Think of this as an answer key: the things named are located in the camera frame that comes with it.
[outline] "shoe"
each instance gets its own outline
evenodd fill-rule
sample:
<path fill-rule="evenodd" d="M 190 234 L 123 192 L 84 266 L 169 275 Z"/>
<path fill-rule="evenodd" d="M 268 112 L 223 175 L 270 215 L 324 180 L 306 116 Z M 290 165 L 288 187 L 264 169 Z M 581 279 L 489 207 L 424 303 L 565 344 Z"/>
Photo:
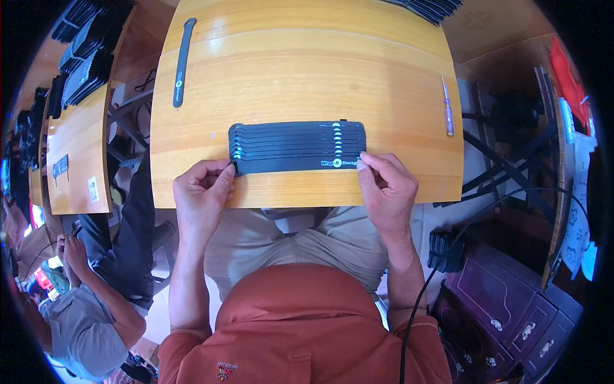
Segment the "shoe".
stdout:
<path fill-rule="evenodd" d="M 115 184 L 111 184 L 111 201 L 113 201 L 116 205 L 123 205 L 126 201 L 126 191 L 119 188 Z"/>

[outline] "hand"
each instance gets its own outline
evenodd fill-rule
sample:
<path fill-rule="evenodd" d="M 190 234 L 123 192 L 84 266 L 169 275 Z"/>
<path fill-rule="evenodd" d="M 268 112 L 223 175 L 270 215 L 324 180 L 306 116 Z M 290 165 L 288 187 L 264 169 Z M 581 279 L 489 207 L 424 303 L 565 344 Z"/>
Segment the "hand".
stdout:
<path fill-rule="evenodd" d="M 367 216 L 385 243 L 407 239 L 418 180 L 393 154 L 360 154 L 358 183 Z"/>
<path fill-rule="evenodd" d="M 173 181 L 180 240 L 204 250 L 233 197 L 234 177 L 230 160 L 200 160 Z"/>
<path fill-rule="evenodd" d="M 64 265 L 82 280 L 83 275 L 91 271 L 90 264 L 85 254 L 85 245 L 76 237 L 67 236 L 64 239 Z"/>
<path fill-rule="evenodd" d="M 61 235 L 58 235 L 58 238 L 56 239 L 56 243 L 55 243 L 55 254 L 56 256 L 60 258 L 60 261 L 62 261 L 62 264 L 66 264 L 64 262 L 64 247 L 66 246 L 67 238 L 68 238 L 68 235 L 66 235 L 65 233 L 62 233 Z"/>

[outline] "orange polo shirt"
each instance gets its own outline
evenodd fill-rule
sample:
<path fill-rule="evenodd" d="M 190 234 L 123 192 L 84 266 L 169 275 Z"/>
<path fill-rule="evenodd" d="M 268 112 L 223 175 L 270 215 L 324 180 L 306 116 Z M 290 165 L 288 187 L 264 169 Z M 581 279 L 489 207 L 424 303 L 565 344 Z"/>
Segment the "orange polo shirt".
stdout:
<path fill-rule="evenodd" d="M 179 331 L 162 342 L 159 383 L 396 383 L 405 329 L 388 332 L 347 273 L 274 265 L 237 283 L 208 339 Z M 417 316 L 406 347 L 406 383 L 452 382 L 435 319 Z"/>

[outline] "barcode sticker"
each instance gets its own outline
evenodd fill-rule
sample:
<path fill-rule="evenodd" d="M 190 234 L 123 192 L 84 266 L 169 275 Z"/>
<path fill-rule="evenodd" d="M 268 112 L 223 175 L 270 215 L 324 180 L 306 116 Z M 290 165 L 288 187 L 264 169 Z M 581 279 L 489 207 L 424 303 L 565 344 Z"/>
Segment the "barcode sticker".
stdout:
<path fill-rule="evenodd" d="M 91 202 L 95 203 L 98 200 L 100 200 L 100 198 L 98 197 L 98 186 L 96 185 L 96 176 L 92 177 L 91 179 L 87 181 L 87 187 L 90 190 Z"/>

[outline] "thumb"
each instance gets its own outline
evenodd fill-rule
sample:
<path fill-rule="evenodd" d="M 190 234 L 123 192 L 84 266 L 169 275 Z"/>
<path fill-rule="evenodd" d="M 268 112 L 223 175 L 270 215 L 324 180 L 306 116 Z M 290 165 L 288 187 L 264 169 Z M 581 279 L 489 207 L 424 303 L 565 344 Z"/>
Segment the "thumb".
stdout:
<path fill-rule="evenodd" d="M 358 185 L 360 186 L 360 193 L 362 193 L 362 200 L 368 200 L 379 193 L 380 189 L 375 183 L 375 176 L 371 167 L 365 164 L 361 159 L 356 160 L 356 170 L 358 171 Z"/>
<path fill-rule="evenodd" d="M 217 177 L 209 192 L 225 200 L 235 179 L 235 165 L 229 164 Z"/>

